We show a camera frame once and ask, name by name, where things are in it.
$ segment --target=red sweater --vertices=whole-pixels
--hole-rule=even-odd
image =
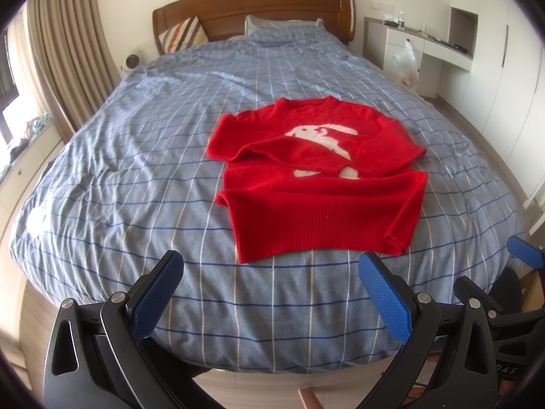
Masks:
[[[408,164],[425,152],[397,120],[329,96],[223,115],[206,154],[228,162],[216,203],[246,263],[314,248],[404,253],[427,181]]]

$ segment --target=metal screw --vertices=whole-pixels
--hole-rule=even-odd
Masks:
[[[417,296],[416,296],[416,299],[423,303],[423,304],[428,304],[432,301],[432,297],[430,297],[429,294],[427,294],[426,292],[420,292]]]
[[[477,300],[476,298],[470,298],[469,299],[469,305],[473,309],[478,309],[479,307],[481,307],[481,302],[479,300]]]
[[[61,307],[63,309],[69,309],[72,307],[73,304],[74,304],[74,300],[72,300],[71,298],[67,298],[66,300],[63,300],[63,302],[61,303]]]
[[[116,292],[112,295],[112,301],[114,303],[121,303],[125,299],[125,292]]]

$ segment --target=floor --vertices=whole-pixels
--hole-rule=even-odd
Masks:
[[[473,141],[521,203],[524,197],[523,193],[521,195],[521,188],[517,181],[507,167],[501,164],[499,157],[494,155],[494,151],[487,147],[486,142],[482,142],[482,137],[472,129],[471,125],[443,100],[428,99],[427,101],[433,104],[456,129]],[[43,398],[45,356],[56,315],[57,308],[27,282],[21,310],[20,348],[25,354],[29,381],[40,401]],[[373,367],[371,372],[366,370],[361,375],[358,375],[356,368],[351,368],[352,371],[345,370],[338,373],[339,375],[333,381],[328,381],[326,374],[321,374],[324,384],[335,382],[336,384],[321,388],[317,392],[318,399],[326,408],[355,407],[362,396],[380,378],[380,373],[386,364],[378,362],[376,370]],[[263,385],[263,380],[257,380],[256,374],[235,374],[212,370],[198,377],[197,381],[220,403],[229,408],[274,408],[279,407],[280,403],[281,407],[299,409],[301,406],[296,397],[296,389],[305,386],[304,377],[298,376],[295,379],[290,375],[277,375],[270,377],[266,385]],[[233,389],[237,389],[236,397],[233,396]]]

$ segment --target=rabbit ear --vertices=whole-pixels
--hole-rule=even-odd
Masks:
[[[335,131],[349,133],[350,135],[358,135],[358,131],[351,129],[346,126],[341,126],[340,124],[322,124],[318,127],[327,127],[328,129],[333,129]]]

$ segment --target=headboard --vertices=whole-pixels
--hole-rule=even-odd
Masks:
[[[272,20],[316,20],[343,43],[354,39],[354,0],[179,0],[153,11],[153,33],[159,35],[187,18],[197,16],[209,41],[244,34],[248,14]]]

